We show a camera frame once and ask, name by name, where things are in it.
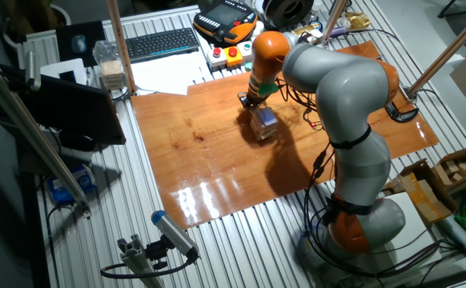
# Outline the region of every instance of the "computer monitor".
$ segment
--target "computer monitor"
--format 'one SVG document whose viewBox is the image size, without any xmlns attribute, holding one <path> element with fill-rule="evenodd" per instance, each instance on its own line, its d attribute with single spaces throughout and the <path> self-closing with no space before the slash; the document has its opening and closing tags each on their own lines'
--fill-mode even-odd
<svg viewBox="0 0 466 288">
<path fill-rule="evenodd" d="M 13 78 L 25 79 L 24 70 L 4 65 L 0 68 Z M 59 129 L 67 138 L 85 136 L 102 144 L 126 142 L 106 90 L 43 75 L 38 91 L 18 94 L 38 124 Z M 0 118 L 7 117 L 0 106 Z"/>
</svg>

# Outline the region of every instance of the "red button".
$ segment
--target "red button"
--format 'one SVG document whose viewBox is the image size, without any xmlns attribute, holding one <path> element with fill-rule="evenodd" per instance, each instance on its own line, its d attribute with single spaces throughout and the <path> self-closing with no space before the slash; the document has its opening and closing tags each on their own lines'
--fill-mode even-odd
<svg viewBox="0 0 466 288">
<path fill-rule="evenodd" d="M 236 48 L 232 47 L 227 53 L 230 55 L 230 57 L 236 57 L 237 52 L 238 51 L 236 50 Z"/>
<path fill-rule="evenodd" d="M 214 49 L 214 57 L 220 56 L 220 48 L 215 48 Z"/>
</svg>

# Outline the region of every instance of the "white box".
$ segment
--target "white box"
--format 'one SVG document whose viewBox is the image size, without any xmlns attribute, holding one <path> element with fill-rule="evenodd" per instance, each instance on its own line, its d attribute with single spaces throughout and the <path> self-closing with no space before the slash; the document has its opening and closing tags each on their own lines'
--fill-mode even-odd
<svg viewBox="0 0 466 288">
<path fill-rule="evenodd" d="M 220 50 L 219 55 L 214 55 L 214 50 Z M 222 68 L 226 67 L 226 55 L 222 48 L 214 48 L 207 53 L 207 61 L 210 70 L 217 71 L 221 70 Z"/>
<path fill-rule="evenodd" d="M 239 48 L 239 52 L 243 57 L 242 64 L 245 64 L 247 62 L 252 62 L 252 42 L 251 41 L 245 41 L 237 44 L 237 47 Z"/>
</svg>

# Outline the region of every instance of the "keyboard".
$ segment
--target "keyboard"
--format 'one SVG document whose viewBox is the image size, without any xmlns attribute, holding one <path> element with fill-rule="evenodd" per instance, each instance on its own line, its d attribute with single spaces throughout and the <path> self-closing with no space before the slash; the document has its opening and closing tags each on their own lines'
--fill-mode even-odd
<svg viewBox="0 0 466 288">
<path fill-rule="evenodd" d="M 192 28 L 170 30 L 127 39 L 131 63 L 194 52 L 199 49 L 198 39 Z"/>
</svg>

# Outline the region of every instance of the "wooden board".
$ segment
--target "wooden board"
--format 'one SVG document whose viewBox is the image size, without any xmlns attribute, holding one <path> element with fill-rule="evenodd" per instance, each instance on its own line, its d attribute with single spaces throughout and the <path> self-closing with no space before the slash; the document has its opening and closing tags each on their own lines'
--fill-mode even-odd
<svg viewBox="0 0 466 288">
<path fill-rule="evenodd" d="M 278 133 L 257 142 L 251 115 L 237 99 L 249 76 L 191 86 L 187 96 L 132 97 L 164 210 L 182 228 L 307 187 L 312 163 L 328 143 L 324 131 L 303 121 L 302 106 L 278 94 L 267 100 L 279 119 Z M 403 95 L 396 105 L 402 111 L 413 108 Z M 319 120 L 316 114 L 310 118 Z M 401 124 L 378 110 L 368 121 L 386 139 L 392 158 L 438 142 L 421 116 Z M 332 175 L 329 165 L 319 181 Z"/>
</svg>

